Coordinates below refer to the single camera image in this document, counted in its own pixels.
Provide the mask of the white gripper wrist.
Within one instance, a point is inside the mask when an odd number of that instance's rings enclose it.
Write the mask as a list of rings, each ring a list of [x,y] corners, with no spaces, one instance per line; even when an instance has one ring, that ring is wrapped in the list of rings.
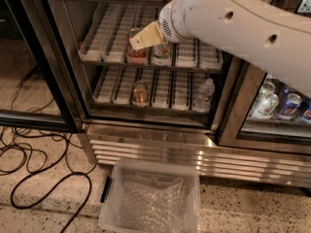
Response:
[[[193,39],[190,32],[191,0],[172,0],[160,11],[158,22],[153,21],[130,40],[135,50],[162,45],[164,37],[172,43]]]

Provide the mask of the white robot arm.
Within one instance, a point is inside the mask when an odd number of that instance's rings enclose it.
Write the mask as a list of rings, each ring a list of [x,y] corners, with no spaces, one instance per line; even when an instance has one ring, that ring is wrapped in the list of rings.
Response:
[[[311,19],[261,0],[172,0],[131,40],[135,50],[198,39],[311,94]]]

